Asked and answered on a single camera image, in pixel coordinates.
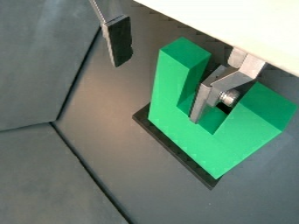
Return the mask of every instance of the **green u-shaped block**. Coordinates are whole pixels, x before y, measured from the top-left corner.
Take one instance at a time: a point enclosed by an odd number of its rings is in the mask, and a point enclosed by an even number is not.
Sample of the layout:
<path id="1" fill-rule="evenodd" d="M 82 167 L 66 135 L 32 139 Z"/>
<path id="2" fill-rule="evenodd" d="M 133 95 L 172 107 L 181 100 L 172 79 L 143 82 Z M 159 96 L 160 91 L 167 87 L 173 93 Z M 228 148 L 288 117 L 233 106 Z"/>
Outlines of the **green u-shaped block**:
<path id="1" fill-rule="evenodd" d="M 217 179 L 281 133 L 296 106 L 256 83 L 228 115 L 208 108 L 192 123 L 192 98 L 209 57 L 185 38 L 160 49 L 148 120 Z"/>

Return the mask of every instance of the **dark gray surface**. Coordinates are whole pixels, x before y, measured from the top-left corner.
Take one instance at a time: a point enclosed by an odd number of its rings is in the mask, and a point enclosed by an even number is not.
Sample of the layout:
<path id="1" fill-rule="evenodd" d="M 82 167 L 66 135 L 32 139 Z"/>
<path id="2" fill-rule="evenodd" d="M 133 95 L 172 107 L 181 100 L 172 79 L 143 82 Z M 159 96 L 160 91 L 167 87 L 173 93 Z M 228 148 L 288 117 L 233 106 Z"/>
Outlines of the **dark gray surface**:
<path id="1" fill-rule="evenodd" d="M 0 133 L 1 224 L 125 224 L 48 124 Z"/>
<path id="2" fill-rule="evenodd" d="M 0 0 L 0 130 L 53 121 L 98 28 L 88 0 Z"/>
<path id="3" fill-rule="evenodd" d="M 195 35 L 195 30 L 149 14 L 145 7 L 125 3 L 132 18 L 133 58 L 113 68 L 105 42 L 97 39 L 56 122 L 60 131 L 135 223 L 296 224 L 299 113 L 284 133 L 224 175 L 209 191 L 131 116 L 151 99 L 161 46 L 184 36 L 212 52 L 217 62 L 224 62 L 228 52 L 215 39 Z M 260 81 L 299 104 L 297 78 L 267 70 Z"/>

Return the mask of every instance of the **gray metal part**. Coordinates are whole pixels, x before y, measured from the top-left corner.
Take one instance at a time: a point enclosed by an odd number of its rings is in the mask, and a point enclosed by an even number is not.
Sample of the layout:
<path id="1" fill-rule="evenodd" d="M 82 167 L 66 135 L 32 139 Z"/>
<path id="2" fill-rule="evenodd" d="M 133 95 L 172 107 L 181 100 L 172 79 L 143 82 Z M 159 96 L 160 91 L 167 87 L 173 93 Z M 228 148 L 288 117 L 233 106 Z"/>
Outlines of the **gray metal part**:
<path id="1" fill-rule="evenodd" d="M 225 45 L 207 42 L 207 36 L 177 28 L 184 26 L 133 2 L 124 5 L 135 27 L 135 57 L 113 68 L 98 38 L 56 122 L 64 136 L 135 223 L 296 224 L 299 113 L 284 133 L 209 191 L 131 117 L 151 100 L 159 48 L 184 36 L 224 64 Z M 297 78 L 265 70 L 257 79 L 299 104 Z"/>
<path id="2" fill-rule="evenodd" d="M 0 130 L 53 121 L 98 29 L 85 0 L 0 0 Z"/>
<path id="3" fill-rule="evenodd" d="M 0 132 L 1 224 L 125 224 L 49 124 Z"/>
<path id="4" fill-rule="evenodd" d="M 196 94 L 195 102 L 191 108 L 191 121 L 196 123 L 199 121 L 199 118 L 201 117 L 203 110 L 207 106 L 207 103 L 211 105 L 211 102 L 208 100 L 215 98 L 215 106 L 216 102 L 219 100 L 220 94 L 215 95 L 215 90 L 211 89 L 211 83 L 216 80 L 216 78 L 221 75 L 221 73 L 225 71 L 224 66 L 219 66 L 216 70 L 211 73 L 208 78 L 203 81 L 200 84 L 200 88 Z"/>
<path id="5" fill-rule="evenodd" d="M 104 24 L 123 15 L 119 0 L 89 0 L 100 23 Z"/>

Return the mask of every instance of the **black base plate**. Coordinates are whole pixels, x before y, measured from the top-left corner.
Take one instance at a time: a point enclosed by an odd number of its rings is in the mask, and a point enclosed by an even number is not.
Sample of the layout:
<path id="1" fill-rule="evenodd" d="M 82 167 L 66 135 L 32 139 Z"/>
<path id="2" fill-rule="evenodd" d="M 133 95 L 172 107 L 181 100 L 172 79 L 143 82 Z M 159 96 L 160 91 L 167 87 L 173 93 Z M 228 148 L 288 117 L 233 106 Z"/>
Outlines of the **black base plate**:
<path id="1" fill-rule="evenodd" d="M 220 178 L 215 179 L 204 169 L 196 164 L 187 153 L 180 149 L 175 142 L 168 138 L 168 136 L 155 127 L 155 125 L 148 120 L 149 103 L 133 114 L 133 119 L 144 130 L 151 134 L 153 139 L 160 143 L 160 145 L 171 152 L 173 157 L 179 160 L 183 166 L 188 169 L 192 175 L 199 179 L 199 181 L 212 189 L 219 183 Z"/>

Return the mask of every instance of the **metal clamp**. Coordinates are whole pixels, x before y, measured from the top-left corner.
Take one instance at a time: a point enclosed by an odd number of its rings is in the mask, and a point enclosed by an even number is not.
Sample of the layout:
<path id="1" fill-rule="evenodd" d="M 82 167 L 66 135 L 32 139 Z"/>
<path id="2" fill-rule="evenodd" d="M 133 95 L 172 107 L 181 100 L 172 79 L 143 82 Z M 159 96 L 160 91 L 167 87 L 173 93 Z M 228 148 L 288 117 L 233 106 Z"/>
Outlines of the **metal clamp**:
<path id="1" fill-rule="evenodd" d="M 119 67 L 133 54 L 129 16 L 123 14 L 119 0 L 89 0 L 89 3 L 106 39 L 110 62 Z"/>
<path id="2" fill-rule="evenodd" d="M 195 102 L 191 108 L 191 121 L 196 123 L 207 106 L 215 107 L 219 102 L 232 107 L 239 91 L 233 88 L 252 81 L 265 62 L 233 48 L 228 57 L 229 67 L 219 66 L 209 77 L 200 84 Z"/>

